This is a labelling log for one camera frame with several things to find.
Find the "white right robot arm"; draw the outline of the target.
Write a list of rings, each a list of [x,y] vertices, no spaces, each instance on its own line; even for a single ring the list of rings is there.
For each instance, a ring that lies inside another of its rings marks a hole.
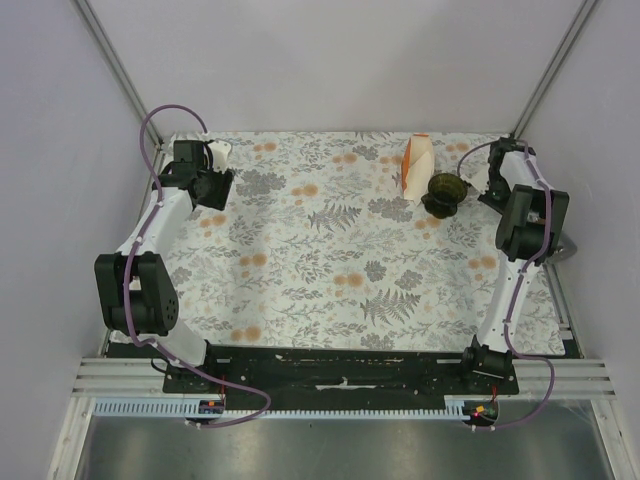
[[[463,352],[458,381],[477,394],[494,379],[506,381],[513,360],[520,314],[540,268],[563,246],[561,236],[570,203],[567,192],[541,174],[535,151],[522,140],[501,137],[487,144],[488,167],[478,200],[501,215],[495,248],[498,278],[486,318]]]

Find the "green glass coffee dripper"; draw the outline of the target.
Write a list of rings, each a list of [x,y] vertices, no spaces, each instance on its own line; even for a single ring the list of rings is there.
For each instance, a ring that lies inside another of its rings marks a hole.
[[[427,193],[421,197],[425,210],[437,219],[457,213],[458,205],[468,194],[467,183],[452,173],[438,173],[428,182]]]

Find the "white paper coffee filter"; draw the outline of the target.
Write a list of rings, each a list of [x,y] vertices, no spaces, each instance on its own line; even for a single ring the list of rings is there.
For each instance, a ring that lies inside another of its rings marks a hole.
[[[410,168],[407,177],[407,188],[403,198],[411,202],[419,202],[427,193],[427,185],[435,171],[435,153],[431,140],[431,149],[423,154]]]

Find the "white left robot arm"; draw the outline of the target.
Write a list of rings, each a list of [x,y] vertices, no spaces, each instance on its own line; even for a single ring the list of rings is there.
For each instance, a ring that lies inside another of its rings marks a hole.
[[[127,240],[94,263],[105,326],[140,346],[158,347],[198,392],[219,384],[207,342],[180,318],[178,294],[164,263],[182,224],[196,207],[222,211],[234,172],[232,145],[221,139],[174,140],[171,160],[153,181],[149,204]]]

